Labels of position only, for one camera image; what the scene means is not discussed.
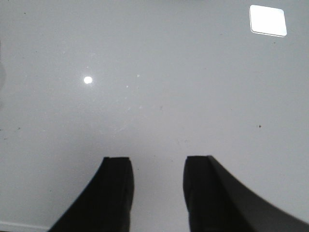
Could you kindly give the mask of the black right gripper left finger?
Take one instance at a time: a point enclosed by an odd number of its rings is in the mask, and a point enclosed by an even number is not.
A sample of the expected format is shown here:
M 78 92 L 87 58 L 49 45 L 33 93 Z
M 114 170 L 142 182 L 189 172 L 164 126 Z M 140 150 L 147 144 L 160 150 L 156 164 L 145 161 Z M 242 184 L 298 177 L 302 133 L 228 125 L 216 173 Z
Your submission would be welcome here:
M 133 197 L 130 159 L 105 157 L 89 184 L 50 231 L 128 232 Z

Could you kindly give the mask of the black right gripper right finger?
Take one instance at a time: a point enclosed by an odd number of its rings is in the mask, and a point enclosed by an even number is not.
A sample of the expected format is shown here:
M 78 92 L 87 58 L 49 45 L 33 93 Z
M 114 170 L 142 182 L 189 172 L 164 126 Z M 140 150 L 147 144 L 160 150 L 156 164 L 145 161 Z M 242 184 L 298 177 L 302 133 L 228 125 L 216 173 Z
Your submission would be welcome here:
M 308 223 L 239 182 L 213 156 L 188 156 L 183 192 L 192 232 L 307 232 Z

